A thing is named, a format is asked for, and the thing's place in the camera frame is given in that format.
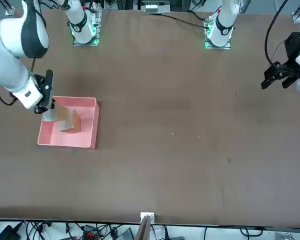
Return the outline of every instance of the wire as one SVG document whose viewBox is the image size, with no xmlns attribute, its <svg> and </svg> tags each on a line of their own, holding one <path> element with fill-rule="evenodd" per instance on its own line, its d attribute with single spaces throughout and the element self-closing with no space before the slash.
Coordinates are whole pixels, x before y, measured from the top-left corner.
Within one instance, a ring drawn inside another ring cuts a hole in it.
<svg viewBox="0 0 300 240">
<path fill-rule="evenodd" d="M 123 224 L 120 224 L 119 226 L 116 226 L 116 227 L 112 228 L 112 230 L 114 231 L 114 230 L 116 230 L 117 228 L 121 227 L 122 225 L 123 225 Z M 110 232 L 107 233 L 103 238 L 100 238 L 100 239 L 101 239 L 101 240 L 106 239 L 106 237 L 107 237 L 110 233 L 111 233 L 111 230 L 110 230 Z"/>
<path fill-rule="evenodd" d="M 272 59 L 274 58 L 274 56 L 275 56 L 275 54 L 276 54 L 276 51 L 277 51 L 277 49 L 278 49 L 278 47 L 281 45 L 281 44 L 283 44 L 284 42 L 285 42 L 286 40 L 283 40 L 282 42 L 280 42 L 279 44 L 278 44 L 278 46 L 276 46 L 276 48 L 275 48 L 275 50 L 274 50 L 274 53 L 273 53 L 273 55 L 272 55 L 272 57 L 271 57 L 271 61 L 272 61 Z"/>
<path fill-rule="evenodd" d="M 203 234 L 203 240 L 206 240 L 206 233 L 207 233 L 207 227 L 205 228 L 205 230 L 204 230 L 204 234 Z"/>
<path fill-rule="evenodd" d="M 215 10 L 215 13 L 222 7 L 222 5 L 220 7 L 218 7 L 216 10 Z"/>
<path fill-rule="evenodd" d="M 155 229 L 154 229 L 154 226 L 151 225 L 151 228 L 152 228 L 152 231 L 153 231 L 155 240 L 158 240 L 158 239 L 157 239 L 157 235 L 156 235 L 156 231 L 155 231 Z"/>
<path fill-rule="evenodd" d="M 12 96 L 12 100 L 11 102 L 6 102 L 5 100 L 3 100 L 3 98 L 0 95 L 0 102 L 3 103 L 6 106 L 12 106 L 13 104 L 15 104 L 15 102 L 18 100 L 18 98 L 16 98 L 15 96 Z"/>
<path fill-rule="evenodd" d="M 166 225 L 163 225 L 163 227 L 164 227 L 164 240 L 170 240 L 168 229 L 167 229 Z"/>
<path fill-rule="evenodd" d="M 162 16 L 162 17 L 167 17 L 167 18 L 170 18 L 170 19 L 174 19 L 174 20 L 177 20 L 179 22 L 182 22 L 182 23 L 185 23 L 185 24 L 189 24 L 191 26 L 195 26 L 195 27 L 198 27 L 198 28 L 203 28 L 203 29 L 208 29 L 208 27 L 206 26 L 203 26 L 203 25 L 197 25 L 197 24 L 194 24 L 194 23 L 191 23 L 191 22 L 188 22 L 188 21 L 184 21 L 184 20 L 181 20 L 179 18 L 176 18 L 174 16 L 168 16 L 168 15 L 159 15 L 159 16 Z"/>
<path fill-rule="evenodd" d="M 252 234 L 252 235 L 251 235 L 251 234 L 249 233 L 248 229 L 247 229 L 245 226 L 240 226 L 240 232 L 242 233 L 243 236 L 247 237 L 247 240 L 249 240 L 250 237 L 260 237 L 260 236 L 264 233 L 264 230 L 261 229 L 261 230 L 260 230 L 260 233 L 258 233 L 258 234 Z"/>
<path fill-rule="evenodd" d="M 48 5 L 47 3 L 43 1 L 39 1 L 39 4 L 43 4 L 47 6 L 49 9 L 59 9 L 58 3 L 56 3 L 54 0 L 48 0 L 50 3 L 52 3 L 52 6 Z"/>
<path fill-rule="evenodd" d="M 44 238 L 44 236 L 42 235 L 43 225 L 46 224 L 46 223 L 42 222 L 40 225 L 37 225 L 37 223 L 35 222 L 34 224 L 33 223 L 31 223 L 31 224 L 34 227 L 34 234 L 33 234 L 32 240 L 35 240 L 36 233 L 39 233 L 38 239 L 41 238 L 42 240 L 46 240 Z"/>
<path fill-rule="evenodd" d="M 199 20 L 201 20 L 201 21 L 204 21 L 204 20 L 206 19 L 205 17 L 204 17 L 204 18 L 199 17 L 198 14 L 196 14 L 196 13 L 195 13 L 194 11 L 192 11 L 192 10 L 188 11 L 188 13 L 193 14 L 197 19 L 199 19 Z"/>
<path fill-rule="evenodd" d="M 200 0 L 200 1 L 198 1 L 197 2 L 197 4 L 191 9 L 191 11 L 193 11 L 200 3 L 202 3 L 204 1 L 204 3 L 203 4 L 205 4 L 205 2 L 207 1 L 207 0 Z"/>
<path fill-rule="evenodd" d="M 36 58 L 34 58 L 34 59 L 32 60 L 32 63 L 31 63 L 31 69 L 30 69 L 31 72 L 34 71 L 35 64 L 36 64 Z"/>
<path fill-rule="evenodd" d="M 284 8 L 284 6 L 286 5 L 286 3 L 288 2 L 288 0 L 284 0 L 284 2 L 282 3 L 281 7 L 279 8 L 279 10 L 276 12 L 276 14 L 274 15 L 274 18 L 272 19 L 270 25 L 269 25 L 269 28 L 268 30 L 266 31 L 266 34 L 265 34 L 265 40 L 264 40 L 264 54 L 265 54 L 265 57 L 267 59 L 267 61 L 273 66 L 275 67 L 280 73 L 284 73 L 284 74 L 291 74 L 293 73 L 293 71 L 291 69 L 281 69 L 280 67 L 278 67 L 277 65 L 275 65 L 271 59 L 269 58 L 269 55 L 268 55 L 268 38 L 269 38 L 269 33 L 270 33 L 270 30 L 271 28 L 273 27 L 275 21 L 277 20 L 278 16 L 279 16 L 279 13 L 282 11 L 282 9 Z"/>
</svg>

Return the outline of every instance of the black cable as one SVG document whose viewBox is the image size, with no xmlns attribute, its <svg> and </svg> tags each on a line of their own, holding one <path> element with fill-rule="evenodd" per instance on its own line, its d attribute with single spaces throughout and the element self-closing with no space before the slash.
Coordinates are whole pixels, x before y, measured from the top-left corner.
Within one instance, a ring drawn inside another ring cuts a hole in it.
<svg viewBox="0 0 300 240">
<path fill-rule="evenodd" d="M 117 228 L 121 227 L 122 225 L 123 225 L 123 224 L 120 224 L 119 226 L 114 227 L 112 230 L 116 230 Z M 110 233 L 111 233 L 111 231 L 110 231 L 108 234 L 104 235 L 103 238 L 100 238 L 100 239 L 101 239 L 101 240 L 104 240 Z"/>
<path fill-rule="evenodd" d="M 243 236 L 247 237 L 247 240 L 249 240 L 250 237 L 254 237 L 254 238 L 255 237 L 260 237 L 264 233 L 264 230 L 261 229 L 260 233 L 258 233 L 258 234 L 250 234 L 249 231 L 248 231 L 248 229 L 245 226 L 240 226 L 240 232 L 242 233 Z"/>
<path fill-rule="evenodd" d="M 71 238 L 72 240 L 76 240 L 76 238 L 74 238 L 74 237 L 71 235 L 69 223 L 67 223 L 67 222 L 65 223 L 65 231 L 66 231 L 66 233 L 69 234 L 69 236 L 70 236 L 70 238 Z"/>
<path fill-rule="evenodd" d="M 220 7 L 218 7 L 216 10 L 215 10 L 215 13 L 222 7 L 222 5 Z"/>
<path fill-rule="evenodd" d="M 31 232 L 32 232 L 32 230 L 35 228 L 35 226 L 32 224 L 32 228 L 31 228 L 30 232 L 28 233 L 28 227 L 29 227 L 29 224 L 30 224 L 30 223 L 32 224 L 32 222 L 29 221 L 29 222 L 27 223 L 26 227 L 25 227 L 26 240 L 30 240 Z"/>
<path fill-rule="evenodd" d="M 206 19 L 205 17 L 204 17 L 204 18 L 199 17 L 198 14 L 196 14 L 196 13 L 195 13 L 194 11 L 192 11 L 192 10 L 189 10 L 188 13 L 193 14 L 197 19 L 199 19 L 199 20 L 201 20 L 201 21 L 204 21 L 204 20 Z"/>
<path fill-rule="evenodd" d="M 197 4 L 191 9 L 191 11 L 193 11 L 200 3 L 202 3 L 202 1 L 204 1 L 204 0 L 198 1 Z"/>
<path fill-rule="evenodd" d="M 31 64 L 31 72 L 34 70 L 35 67 L 35 63 L 36 63 L 36 59 L 34 58 Z M 15 104 L 15 102 L 18 100 L 18 98 L 16 98 L 15 96 L 13 96 L 12 94 L 10 94 L 10 96 L 12 97 L 11 102 L 6 102 L 0 95 L 0 102 L 3 103 L 6 106 L 12 106 L 13 104 Z"/>
<path fill-rule="evenodd" d="M 33 72 L 36 64 L 36 58 L 32 60 L 30 71 Z"/>
<path fill-rule="evenodd" d="M 45 237 L 42 235 L 43 226 L 46 224 L 45 222 L 42 222 L 40 225 L 37 225 L 35 222 L 34 224 L 31 223 L 32 226 L 34 226 L 34 234 L 32 240 L 35 240 L 36 233 L 39 233 L 38 238 L 41 238 L 41 240 L 46 240 Z"/>
<path fill-rule="evenodd" d="M 282 11 L 282 9 L 284 8 L 284 6 L 286 5 L 286 3 L 288 2 L 288 0 L 284 0 L 284 2 L 282 3 L 281 7 L 279 8 L 279 10 L 276 12 L 276 14 L 274 15 L 274 18 L 272 19 L 270 25 L 269 25 L 269 28 L 268 30 L 266 31 L 266 34 L 265 34 L 265 40 L 264 40 L 264 54 L 265 54 L 265 57 L 267 59 L 267 61 L 273 66 L 275 67 L 280 73 L 284 73 L 284 74 L 292 74 L 293 71 L 291 69 L 289 70 L 286 70 L 286 69 L 281 69 L 280 67 L 278 67 L 277 65 L 275 65 L 271 59 L 269 58 L 269 55 L 268 55 L 268 38 L 269 38 L 269 33 L 270 33 L 270 30 L 271 28 L 273 27 L 275 21 L 277 20 L 278 16 L 279 16 L 279 13 Z"/>
<path fill-rule="evenodd" d="M 59 5 L 58 3 L 56 3 L 54 0 L 48 0 L 50 3 L 52 3 L 52 6 L 46 4 L 45 2 L 43 1 L 39 1 L 39 4 L 43 4 L 45 6 L 47 6 L 49 9 L 59 9 Z"/>
<path fill-rule="evenodd" d="M 191 22 L 188 22 L 188 21 L 184 21 L 184 20 L 181 20 L 179 18 L 176 18 L 174 16 L 168 16 L 168 15 L 159 15 L 159 16 L 162 16 L 162 17 L 167 17 L 167 18 L 170 18 L 170 19 L 174 19 L 174 20 L 177 20 L 179 22 L 182 22 L 182 23 L 185 23 L 185 24 L 189 24 L 191 26 L 195 26 L 195 27 L 198 27 L 198 28 L 203 28 L 203 29 L 208 29 L 208 27 L 206 26 L 203 26 L 203 25 L 197 25 L 197 24 L 194 24 L 194 23 L 191 23 Z"/>
<path fill-rule="evenodd" d="M 0 102 L 3 103 L 6 106 L 12 106 L 13 104 L 15 104 L 15 102 L 18 100 L 18 98 L 16 98 L 15 96 L 12 96 L 12 100 L 11 102 L 6 102 L 5 100 L 3 100 L 3 98 L 0 95 Z"/>
<path fill-rule="evenodd" d="M 272 55 L 272 57 L 271 57 L 271 61 L 272 61 L 272 59 L 274 58 L 274 56 L 275 56 L 275 54 L 276 54 L 276 51 L 277 51 L 277 49 L 279 48 L 279 46 L 281 45 L 281 44 L 283 44 L 284 42 L 285 42 L 286 40 L 283 40 L 282 42 L 280 42 L 279 44 L 278 44 L 278 46 L 276 46 L 276 48 L 275 48 L 275 50 L 274 50 L 274 53 L 273 53 L 273 55 Z"/>
<path fill-rule="evenodd" d="M 163 227 L 164 227 L 164 240 L 170 240 L 168 229 L 167 229 L 166 225 L 163 225 Z"/>
<path fill-rule="evenodd" d="M 155 231 L 155 229 L 154 229 L 154 226 L 151 225 L 151 228 L 152 228 L 152 231 L 153 231 L 155 240 L 158 240 L 158 239 L 157 239 L 157 235 L 156 235 L 156 231 Z"/>
<path fill-rule="evenodd" d="M 204 230 L 204 234 L 203 234 L 203 240 L 206 240 L 206 233 L 207 233 L 207 227 L 205 228 L 205 230 Z"/>
</svg>

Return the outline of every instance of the floor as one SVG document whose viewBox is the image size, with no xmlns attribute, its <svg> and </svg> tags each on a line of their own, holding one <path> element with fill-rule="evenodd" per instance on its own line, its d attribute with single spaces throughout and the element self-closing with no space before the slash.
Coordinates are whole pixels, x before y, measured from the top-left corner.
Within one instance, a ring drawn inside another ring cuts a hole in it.
<svg viewBox="0 0 300 240">
<path fill-rule="evenodd" d="M 15 7 L 20 7 L 21 1 L 20 0 L 10 0 L 11 4 Z M 247 14 L 273 14 L 276 12 L 276 10 L 279 8 L 281 2 L 283 0 L 252 0 L 250 6 L 248 7 L 246 13 Z M 288 2 L 288 5 L 283 9 L 283 13 L 289 14 L 291 13 L 298 5 L 300 0 L 291 0 Z M 202 12 L 212 12 L 216 8 L 218 8 L 221 4 L 221 0 L 208 0 L 206 4 L 199 8 L 198 11 Z M 0 4 L 0 15 L 4 14 L 4 8 Z M 0 224 L 0 229 L 3 229 L 5 226 L 3 224 Z M 133 227 L 133 232 L 137 232 L 136 226 Z M 53 239 L 57 239 L 57 237 L 66 237 L 66 235 L 61 234 L 61 230 L 64 229 L 64 225 L 58 225 L 56 224 L 56 229 L 54 234 L 57 234 L 56 238 L 55 235 Z M 169 227 L 169 232 L 171 233 L 171 237 L 177 237 L 177 236 L 184 236 L 186 239 L 203 239 L 203 233 L 204 228 L 197 228 L 197 227 Z M 79 236 L 80 230 L 79 229 L 73 229 L 73 234 Z M 272 240 L 274 239 L 274 232 L 265 232 L 266 234 L 262 235 L 260 237 L 260 240 Z M 158 239 L 161 238 L 163 235 L 163 230 L 158 229 L 157 237 Z M 243 237 L 238 230 L 234 229 L 215 229 L 211 228 L 207 231 L 206 239 L 225 239 L 225 236 L 227 239 L 246 239 Z M 293 237 L 297 240 L 300 240 L 300 235 L 294 235 Z"/>
<path fill-rule="evenodd" d="M 15 227 L 19 222 L 0 222 L 0 233 L 1 231 L 7 226 L 11 225 L 12 227 Z M 85 223 L 79 223 L 80 226 L 85 226 Z M 88 223 L 89 226 L 95 227 L 96 225 L 94 223 Z M 20 235 L 21 240 L 25 240 L 27 238 L 26 235 L 26 226 L 27 224 L 24 223 L 20 226 L 18 230 L 18 234 Z M 77 237 L 80 238 L 82 236 L 82 231 L 78 226 L 76 226 L 74 223 L 69 223 L 70 227 L 70 234 L 73 238 Z M 125 224 L 123 226 L 118 227 L 117 234 L 118 236 L 122 234 L 124 231 L 126 231 L 128 228 L 131 228 L 132 234 L 136 236 L 136 233 L 138 231 L 138 225 L 129 225 Z M 30 225 L 28 227 L 28 232 L 30 232 L 32 226 Z M 149 240 L 160 240 L 165 237 L 165 230 L 164 227 L 161 225 L 154 225 L 153 229 L 155 231 L 155 234 L 153 230 L 150 232 Z M 213 239 L 227 239 L 227 240 L 246 240 L 247 237 L 243 236 L 239 229 L 229 229 L 229 228 L 207 228 L 205 233 L 205 227 L 200 226 L 167 226 L 167 231 L 169 234 L 170 239 L 176 238 L 176 237 L 184 237 L 185 240 L 213 240 Z M 51 227 L 44 227 L 44 230 L 42 231 L 42 235 L 45 239 L 50 240 L 70 240 L 69 234 L 66 233 L 66 225 L 63 222 L 53 222 Z M 257 235 L 260 231 L 258 230 L 249 230 L 250 235 Z M 256 240 L 278 240 L 280 238 L 276 238 L 276 235 L 280 234 L 281 236 L 285 236 L 287 232 L 282 231 L 264 231 L 261 236 L 255 238 Z M 300 233 L 297 232 L 289 232 L 288 235 L 292 236 L 294 240 L 300 240 Z M 29 235 L 30 239 L 34 236 L 34 231 Z M 111 236 L 108 235 L 107 237 L 103 238 L 103 240 L 111 240 Z"/>
</svg>

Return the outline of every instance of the brown cardboard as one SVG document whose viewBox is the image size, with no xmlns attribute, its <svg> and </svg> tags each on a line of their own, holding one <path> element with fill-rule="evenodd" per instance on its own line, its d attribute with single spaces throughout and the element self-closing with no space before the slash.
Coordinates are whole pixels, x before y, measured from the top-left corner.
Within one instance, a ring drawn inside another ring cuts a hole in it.
<svg viewBox="0 0 300 240">
<path fill-rule="evenodd" d="M 274 15 L 239 14 L 231 51 L 167 17 L 105 15 L 99 46 L 74 47 L 66 16 L 45 12 L 34 68 L 54 71 L 56 95 L 97 98 L 98 150 L 38 146 L 41 116 L 0 104 L 0 217 L 300 227 L 300 93 L 260 87 Z M 270 56 L 293 31 L 280 15 Z"/>
</svg>

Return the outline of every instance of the power cord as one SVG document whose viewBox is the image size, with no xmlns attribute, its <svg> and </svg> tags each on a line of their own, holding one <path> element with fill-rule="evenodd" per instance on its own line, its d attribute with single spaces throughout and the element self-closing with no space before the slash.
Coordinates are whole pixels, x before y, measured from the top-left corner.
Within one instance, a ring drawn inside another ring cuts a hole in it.
<svg viewBox="0 0 300 240">
<path fill-rule="evenodd" d="M 282 42 L 280 42 L 279 44 L 278 44 L 278 46 L 276 46 L 276 48 L 275 48 L 275 50 L 274 50 L 274 53 L 273 53 L 273 55 L 272 55 L 272 57 L 271 57 L 271 61 L 272 61 L 272 59 L 274 58 L 274 56 L 275 56 L 275 54 L 276 54 L 276 51 L 278 50 L 278 48 L 279 48 L 279 46 L 281 45 L 281 44 L 283 44 L 284 42 L 285 42 L 286 40 L 283 40 Z"/>
<path fill-rule="evenodd" d="M 164 227 L 164 240 L 170 240 L 168 229 L 167 229 L 166 225 L 163 225 L 163 227 Z"/>
<path fill-rule="evenodd" d="M 33 72 L 34 67 L 35 67 L 35 63 L 36 63 L 36 59 L 34 58 L 32 60 L 32 64 L 31 64 L 31 72 Z M 17 97 L 15 97 L 11 92 L 9 92 L 10 97 L 12 98 L 12 100 L 10 102 L 6 102 L 0 95 L 0 102 L 3 103 L 6 106 L 12 106 L 13 104 L 15 104 L 15 102 L 18 100 Z"/>
<path fill-rule="evenodd" d="M 191 22 L 188 22 L 188 21 L 184 21 L 184 20 L 181 20 L 181 19 L 176 18 L 176 17 L 174 17 L 174 16 L 168 16 L 168 15 L 159 15 L 159 16 L 166 17 L 166 18 L 170 18 L 170 19 L 174 19 L 174 20 L 176 20 L 176 21 L 179 21 L 179 22 L 182 22 L 182 23 L 185 23 L 185 24 L 189 24 L 189 25 L 194 26 L 194 27 L 203 28 L 203 29 L 209 29 L 209 28 L 206 27 L 206 26 L 203 26 L 203 25 L 197 25 L 197 24 L 194 24 L 194 23 L 191 23 Z"/>
<path fill-rule="evenodd" d="M 206 3 L 207 0 L 200 0 L 197 2 L 197 4 L 191 9 L 193 11 L 200 3 L 202 3 L 201 7 Z"/>
<path fill-rule="evenodd" d="M 10 102 L 6 102 L 5 100 L 3 100 L 3 98 L 0 95 L 0 102 L 6 106 L 12 106 L 18 100 L 18 98 L 16 98 L 11 92 L 9 94 L 10 94 L 10 97 L 12 98 L 12 100 Z"/>
<path fill-rule="evenodd" d="M 51 227 L 52 226 L 52 223 L 50 222 L 50 221 L 44 221 L 44 222 L 42 222 L 41 224 L 39 224 L 39 223 L 31 223 L 32 224 L 32 226 L 34 227 L 34 234 L 33 234 L 33 238 L 32 238 L 32 240 L 34 240 L 35 239 L 35 236 L 36 236 L 36 234 L 37 233 L 39 233 L 38 234 L 38 240 L 46 240 L 45 239 L 45 237 L 43 236 L 43 234 L 42 234 L 42 232 L 43 232 L 43 230 L 44 230 L 44 226 L 45 225 L 47 225 L 48 227 Z"/>
<path fill-rule="evenodd" d="M 293 73 L 293 70 L 291 69 L 281 69 L 280 67 L 278 67 L 277 65 L 275 65 L 272 60 L 269 58 L 269 55 L 268 55 L 268 38 L 269 38 L 269 33 L 270 33 L 270 30 L 271 28 L 273 27 L 275 21 L 277 20 L 280 12 L 282 11 L 282 9 L 284 8 L 284 6 L 286 5 L 286 3 L 288 2 L 288 0 L 284 0 L 284 2 L 282 3 L 282 5 L 280 6 L 280 8 L 278 9 L 278 11 L 276 12 L 276 14 L 274 15 L 274 18 L 272 19 L 270 25 L 269 25 L 269 28 L 268 30 L 266 31 L 266 34 L 265 34 L 265 40 L 264 40 L 264 54 L 265 54 L 265 57 L 267 59 L 267 61 L 277 69 L 278 72 L 280 73 L 283 73 L 283 74 L 292 74 Z"/>
<path fill-rule="evenodd" d="M 117 229 L 120 228 L 122 225 L 123 225 L 123 224 L 120 224 L 119 226 L 116 226 L 116 227 L 114 227 L 114 228 L 111 228 L 111 226 L 110 226 L 110 232 L 107 233 L 106 235 L 104 235 L 104 237 L 101 237 L 100 239 L 101 239 L 101 240 L 106 239 L 106 237 L 107 237 L 109 234 L 111 234 L 112 231 L 117 230 Z"/>
<path fill-rule="evenodd" d="M 248 229 L 245 226 L 241 226 L 240 227 L 240 232 L 242 233 L 243 236 L 247 237 L 247 240 L 249 240 L 250 237 L 254 237 L 254 238 L 255 237 L 260 237 L 264 233 L 264 230 L 260 229 L 260 233 L 258 233 L 258 234 L 250 234 L 249 231 L 248 231 Z"/>
<path fill-rule="evenodd" d="M 205 230 L 204 230 L 204 233 L 203 233 L 203 240 L 206 240 L 206 234 L 207 234 L 207 227 L 205 228 Z"/>
<path fill-rule="evenodd" d="M 158 240 L 158 239 L 157 239 L 157 235 L 156 235 L 156 231 L 155 231 L 155 229 L 154 229 L 154 226 L 151 225 L 151 228 L 152 228 L 152 231 L 153 231 L 155 240 Z"/>
<path fill-rule="evenodd" d="M 49 9 L 59 9 L 59 5 L 58 3 L 56 3 L 54 0 L 48 0 L 48 2 L 51 3 L 51 5 L 48 5 L 47 3 L 45 3 L 44 1 L 39 1 L 39 4 L 43 4 L 45 5 L 47 8 Z"/>
<path fill-rule="evenodd" d="M 197 19 L 199 19 L 199 20 L 201 20 L 201 21 L 204 21 L 204 20 L 206 19 L 205 17 L 204 17 L 204 18 L 199 17 L 199 16 L 198 16 L 194 11 L 192 11 L 192 10 L 189 10 L 188 13 L 193 14 Z"/>
</svg>

